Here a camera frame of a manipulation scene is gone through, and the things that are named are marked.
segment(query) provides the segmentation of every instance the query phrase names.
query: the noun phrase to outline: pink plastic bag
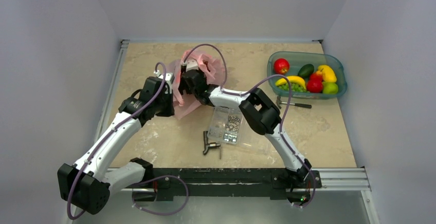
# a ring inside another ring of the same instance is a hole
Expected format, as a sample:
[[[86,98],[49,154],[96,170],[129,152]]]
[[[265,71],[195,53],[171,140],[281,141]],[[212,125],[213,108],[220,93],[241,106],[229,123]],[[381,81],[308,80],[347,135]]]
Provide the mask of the pink plastic bag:
[[[186,50],[182,59],[189,53]],[[224,66],[220,59],[214,58],[204,52],[195,50],[187,60],[193,59],[198,62],[198,68],[205,73],[208,84],[221,85],[224,81]],[[180,85],[181,60],[175,60],[168,65],[168,71],[173,72],[175,79],[173,83],[173,105],[174,116],[180,120],[185,115],[201,106],[201,103],[192,94],[183,94],[178,91]]]

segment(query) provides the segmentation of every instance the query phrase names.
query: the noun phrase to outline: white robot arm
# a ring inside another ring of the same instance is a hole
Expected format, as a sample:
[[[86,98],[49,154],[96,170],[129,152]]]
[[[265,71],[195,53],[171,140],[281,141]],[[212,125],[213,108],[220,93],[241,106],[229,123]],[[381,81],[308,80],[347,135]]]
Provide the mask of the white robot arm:
[[[142,160],[132,159],[127,165],[107,172],[112,161],[128,140],[138,132],[145,122],[153,116],[169,117],[174,115],[172,106],[172,82],[173,74],[165,76],[149,77],[144,88],[136,91],[127,98],[119,108],[109,128],[95,145],[72,166],[63,164],[58,170],[58,181],[61,197],[67,200],[71,190],[71,181],[76,177],[79,169],[88,164],[83,171],[82,179],[79,182],[78,192],[74,192],[72,203],[88,211],[91,214],[98,213],[105,205],[110,196],[128,187],[129,185],[150,179],[153,175],[153,166]],[[156,93],[157,86],[166,81],[165,88],[158,98],[144,109],[136,118],[130,118],[124,125],[116,129],[116,125],[140,109],[152,95]],[[204,74],[198,69],[185,70],[181,75],[180,92],[194,94],[204,105],[221,106],[241,110],[249,126],[258,134],[264,135],[272,143],[282,158],[286,170],[295,175],[300,182],[306,180],[311,165],[307,159],[300,154],[285,131],[279,131],[281,118],[280,111],[270,98],[261,89],[255,89],[249,95],[245,92],[222,89],[216,85],[206,84]],[[109,132],[114,131],[106,142],[97,150],[91,162],[87,160],[95,146]]]

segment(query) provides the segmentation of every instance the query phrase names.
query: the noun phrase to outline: gray wall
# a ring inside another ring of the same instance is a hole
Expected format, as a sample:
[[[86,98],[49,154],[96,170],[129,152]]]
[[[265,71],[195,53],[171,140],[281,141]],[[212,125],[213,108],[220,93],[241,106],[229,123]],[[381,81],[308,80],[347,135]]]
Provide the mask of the gray wall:
[[[324,41],[344,64],[340,99],[382,223],[434,223],[436,0],[347,0]]]
[[[100,0],[117,34],[145,40],[322,39],[345,0]]]
[[[0,0],[0,223],[60,223],[56,171],[92,144],[119,42],[98,0]]]

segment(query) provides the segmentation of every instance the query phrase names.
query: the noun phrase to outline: hammer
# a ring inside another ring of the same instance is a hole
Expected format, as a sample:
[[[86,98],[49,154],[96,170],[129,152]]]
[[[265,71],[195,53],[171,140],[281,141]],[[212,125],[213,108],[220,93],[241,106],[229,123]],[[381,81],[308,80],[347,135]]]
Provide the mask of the hammer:
[[[282,100],[280,100],[280,96],[277,96],[277,100],[276,100],[276,104],[279,108],[282,108],[280,105],[281,104],[287,104],[287,102],[282,102]],[[292,106],[296,106],[296,107],[304,107],[304,108],[312,108],[312,105],[310,104],[303,104],[303,103],[290,103],[289,105]]]

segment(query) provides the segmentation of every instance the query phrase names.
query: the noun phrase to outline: banana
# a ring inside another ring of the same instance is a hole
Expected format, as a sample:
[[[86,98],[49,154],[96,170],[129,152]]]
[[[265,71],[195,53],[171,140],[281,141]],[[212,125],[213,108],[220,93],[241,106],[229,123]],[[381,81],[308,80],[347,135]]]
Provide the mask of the banana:
[[[318,71],[322,72],[322,79],[328,83],[336,83],[337,78],[333,69],[328,65],[318,66]]]
[[[302,79],[299,76],[288,76],[287,79],[289,79],[289,82],[293,83],[293,84],[298,84],[301,87],[303,87],[303,89],[306,89],[306,82],[304,81],[304,79]],[[276,81],[276,86],[280,86],[283,84],[286,84],[287,81],[284,78],[281,78],[279,80]]]

